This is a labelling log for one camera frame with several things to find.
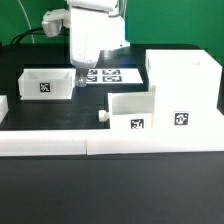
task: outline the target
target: black tabletop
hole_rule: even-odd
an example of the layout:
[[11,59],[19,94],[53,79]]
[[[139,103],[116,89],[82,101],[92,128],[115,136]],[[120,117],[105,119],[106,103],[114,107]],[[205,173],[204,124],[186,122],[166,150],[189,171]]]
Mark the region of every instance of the black tabletop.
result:
[[[187,45],[166,47],[191,48]],[[146,48],[164,46],[134,45],[132,50],[135,53],[123,57],[121,66],[138,66],[142,69]],[[92,112],[92,107],[106,107],[105,94],[109,90],[104,88],[89,87],[77,91],[78,96],[88,100],[86,105],[78,100],[72,103],[20,101],[17,78],[22,69],[35,65],[69,66],[66,47],[6,46],[0,53],[0,64],[0,95],[8,96],[10,109],[8,118],[1,126],[2,130],[71,129],[68,120],[55,124],[51,119],[43,125],[45,118],[39,118],[39,115],[44,113],[43,108],[49,112],[52,105],[57,107],[57,111],[54,111],[56,114],[52,115],[57,118],[62,116],[60,107],[70,110],[76,104],[74,108],[77,114],[86,110],[85,116],[81,117],[82,121],[86,121],[85,124],[71,118],[72,126],[76,128],[99,125],[94,121],[95,117],[89,117],[88,111]],[[102,95],[97,105],[93,91]],[[220,98],[219,105],[222,107],[222,93]],[[30,114],[35,118],[32,125],[29,124],[31,118],[27,117]],[[223,152],[2,157],[0,223],[222,224],[223,177]]]

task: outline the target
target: white cardboard box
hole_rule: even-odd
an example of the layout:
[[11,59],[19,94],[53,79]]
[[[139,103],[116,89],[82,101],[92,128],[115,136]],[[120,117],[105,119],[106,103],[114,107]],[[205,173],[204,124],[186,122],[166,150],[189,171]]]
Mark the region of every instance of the white cardboard box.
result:
[[22,100],[71,99],[75,69],[24,69],[19,78]]

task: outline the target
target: white base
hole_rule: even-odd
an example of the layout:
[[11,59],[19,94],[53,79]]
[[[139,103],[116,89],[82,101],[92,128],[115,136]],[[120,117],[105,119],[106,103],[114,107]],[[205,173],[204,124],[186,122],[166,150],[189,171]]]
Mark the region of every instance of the white base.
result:
[[70,100],[72,98],[72,93],[69,96],[48,96],[48,97],[38,97],[38,96],[22,96],[21,100]]
[[0,156],[97,155],[224,150],[224,127],[130,131],[3,131]]

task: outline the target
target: green background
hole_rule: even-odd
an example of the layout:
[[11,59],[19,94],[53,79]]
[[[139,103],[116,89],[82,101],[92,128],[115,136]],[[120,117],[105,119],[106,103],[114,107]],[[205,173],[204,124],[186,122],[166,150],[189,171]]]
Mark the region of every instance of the green background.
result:
[[[64,8],[64,0],[21,0],[33,28],[46,11]],[[127,39],[131,43],[194,44],[224,64],[223,0],[128,0]],[[0,2],[0,40],[3,45],[28,30],[17,0]],[[36,37],[37,43],[68,41],[68,37]],[[24,42],[31,42],[27,37]]]

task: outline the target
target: white foam block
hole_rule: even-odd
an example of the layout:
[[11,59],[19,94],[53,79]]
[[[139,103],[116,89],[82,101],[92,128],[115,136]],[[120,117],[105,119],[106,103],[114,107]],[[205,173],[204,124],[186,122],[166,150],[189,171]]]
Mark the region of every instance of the white foam block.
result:
[[0,123],[8,113],[8,102],[6,96],[0,96]]

